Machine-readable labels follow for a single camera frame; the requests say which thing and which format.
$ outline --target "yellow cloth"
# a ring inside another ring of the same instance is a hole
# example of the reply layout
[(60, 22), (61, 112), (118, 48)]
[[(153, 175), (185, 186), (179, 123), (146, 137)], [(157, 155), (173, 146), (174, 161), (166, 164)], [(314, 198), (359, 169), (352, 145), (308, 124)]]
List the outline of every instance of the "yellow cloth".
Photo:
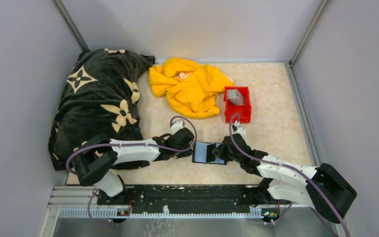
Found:
[[(181, 79), (180, 72), (191, 74)], [(225, 86), (234, 86), (219, 68), (181, 58), (170, 58), (163, 66), (151, 67), (149, 85), (155, 96), (166, 95), (172, 109), (190, 119), (218, 115), (217, 94), (224, 92)]]

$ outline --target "gray wall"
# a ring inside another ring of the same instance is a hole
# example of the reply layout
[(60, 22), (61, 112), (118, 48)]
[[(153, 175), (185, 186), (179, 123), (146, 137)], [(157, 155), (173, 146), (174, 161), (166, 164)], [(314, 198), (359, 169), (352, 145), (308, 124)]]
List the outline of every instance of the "gray wall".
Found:
[(333, 1), (296, 69), (324, 160), (358, 192), (356, 236), (379, 237), (379, 1)]
[(80, 49), (50, 0), (0, 0), (0, 237), (37, 236), (56, 173), (50, 123)]
[(289, 60), (320, 0), (63, 0), (91, 49), (158, 62)]

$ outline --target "red plastic basket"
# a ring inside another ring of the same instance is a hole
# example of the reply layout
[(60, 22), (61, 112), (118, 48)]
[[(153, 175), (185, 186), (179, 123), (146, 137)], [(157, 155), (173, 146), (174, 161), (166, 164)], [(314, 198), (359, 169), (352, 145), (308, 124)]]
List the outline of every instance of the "red plastic basket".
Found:
[[(234, 105), (227, 99), (227, 90), (237, 89), (243, 97), (245, 97), (245, 105)], [(226, 86), (225, 87), (225, 103), (226, 103), (226, 122), (230, 122), (230, 118), (232, 115), (239, 113), (240, 114), (240, 122), (250, 122), (251, 121), (251, 113), (252, 106), (251, 100), (249, 98), (249, 88), (247, 86)]]

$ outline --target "cream flower pattern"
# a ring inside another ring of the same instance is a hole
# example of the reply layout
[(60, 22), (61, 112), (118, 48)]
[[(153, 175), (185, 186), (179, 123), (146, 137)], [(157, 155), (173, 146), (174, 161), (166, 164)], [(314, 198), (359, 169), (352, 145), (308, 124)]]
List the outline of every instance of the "cream flower pattern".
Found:
[(125, 83), (127, 83), (128, 87), (130, 88), (132, 94), (131, 94), (131, 102), (136, 103), (140, 99), (140, 92), (139, 88), (137, 87), (137, 84), (135, 82), (131, 83), (131, 81), (123, 78)]
[(108, 53), (125, 53), (125, 49), (120, 49), (120, 50), (110, 50), (108, 48), (104, 49), (104, 51), (107, 51)]
[(67, 83), (69, 83), (72, 88), (74, 93), (76, 94), (77, 90), (81, 88), (83, 85), (88, 84), (90, 82), (98, 81), (97, 79), (91, 77), (86, 71), (85, 68), (82, 67), (79, 68), (75, 73), (71, 74), (68, 79)]
[(120, 107), (117, 107), (115, 105), (101, 105), (101, 107), (106, 109), (108, 112), (117, 115), (115, 122), (111, 123), (116, 132), (120, 131), (120, 128), (124, 127), (127, 124), (127, 120), (131, 124), (135, 124), (137, 122), (137, 120), (132, 118), (131, 114), (129, 113), (126, 100), (122, 100), (120, 102)]

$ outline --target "beige floor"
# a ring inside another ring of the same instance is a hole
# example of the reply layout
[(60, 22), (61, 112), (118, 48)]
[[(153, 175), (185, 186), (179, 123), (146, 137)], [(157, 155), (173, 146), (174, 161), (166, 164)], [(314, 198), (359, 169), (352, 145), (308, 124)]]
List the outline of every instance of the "beige floor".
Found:
[[(310, 165), (299, 115), (283, 63), (213, 64), (234, 80), (236, 86), (248, 86), (252, 104), (252, 120), (244, 123), (246, 142), (252, 149), (270, 153), (302, 165)], [(170, 132), (169, 120), (177, 115), (165, 97), (155, 97), (147, 75), (138, 82), (142, 95), (139, 102), (141, 129), (145, 139)], [(217, 98), (218, 116), (195, 120), (198, 140), (221, 142), (228, 134), (224, 120), (223, 94)], [(197, 164), (191, 157), (152, 162), (138, 170), (113, 170), (126, 184), (257, 184), (261, 178), (247, 174), (235, 162), (227, 165)], [(68, 184), (78, 184), (70, 174)]]

